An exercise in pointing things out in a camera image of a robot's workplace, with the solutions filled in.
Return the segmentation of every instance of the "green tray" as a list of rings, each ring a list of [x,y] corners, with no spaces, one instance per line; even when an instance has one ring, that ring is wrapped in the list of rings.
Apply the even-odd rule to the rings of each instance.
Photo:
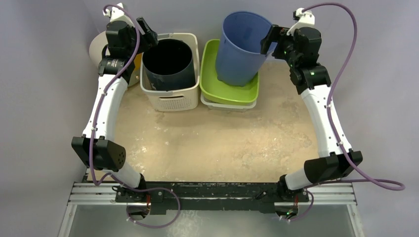
[[[245,86],[231,86],[217,79],[215,60],[220,40],[207,42],[202,55],[199,86],[208,100],[227,105],[248,105],[259,95],[259,73]]]

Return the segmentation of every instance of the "sandy floor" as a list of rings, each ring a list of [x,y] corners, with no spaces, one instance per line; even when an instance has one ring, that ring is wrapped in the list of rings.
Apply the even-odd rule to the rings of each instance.
[[[115,142],[149,181],[275,182],[318,158],[309,113],[289,75],[285,63],[265,63],[257,105],[244,113],[201,103],[157,112],[135,85],[122,99]]]

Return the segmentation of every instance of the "glass panel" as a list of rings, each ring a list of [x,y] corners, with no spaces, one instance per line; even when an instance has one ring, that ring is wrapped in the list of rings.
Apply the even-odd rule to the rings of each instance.
[[[125,206],[78,206],[71,237],[355,237],[347,207],[314,206],[303,219],[287,224],[273,219],[274,214],[257,211],[195,211],[184,210],[169,227],[150,229],[126,221]],[[142,220],[150,225],[170,221],[167,215],[152,215]]]

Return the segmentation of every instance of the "grey wall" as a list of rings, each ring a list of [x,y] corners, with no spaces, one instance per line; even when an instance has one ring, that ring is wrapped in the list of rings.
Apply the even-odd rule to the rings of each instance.
[[[0,235],[54,237],[85,171],[70,143],[94,101],[97,30],[82,0],[6,0],[0,32]]]
[[[113,0],[84,0],[100,31],[107,19],[101,14]],[[220,36],[223,18],[232,11],[249,10],[271,22],[291,26],[292,11],[322,0],[125,0],[129,11],[145,17],[158,33],[192,32],[202,52],[205,42]],[[414,0],[337,0],[349,6],[358,20],[359,38],[352,61],[335,94],[342,126],[353,147],[361,150],[361,168],[377,178],[404,182],[407,189],[390,192],[372,184],[357,184],[356,195],[367,236],[417,235],[419,195],[414,153],[419,142],[415,69],[419,37]],[[320,62],[334,78],[352,39],[348,15],[336,7],[313,10],[322,32]]]

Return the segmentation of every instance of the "blue bucket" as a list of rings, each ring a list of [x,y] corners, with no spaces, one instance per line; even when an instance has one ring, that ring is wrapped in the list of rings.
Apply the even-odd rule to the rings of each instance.
[[[271,44],[268,54],[260,54],[260,41],[272,23],[252,12],[238,11],[223,22],[215,69],[218,80],[234,86],[245,86],[259,71],[276,47]]]

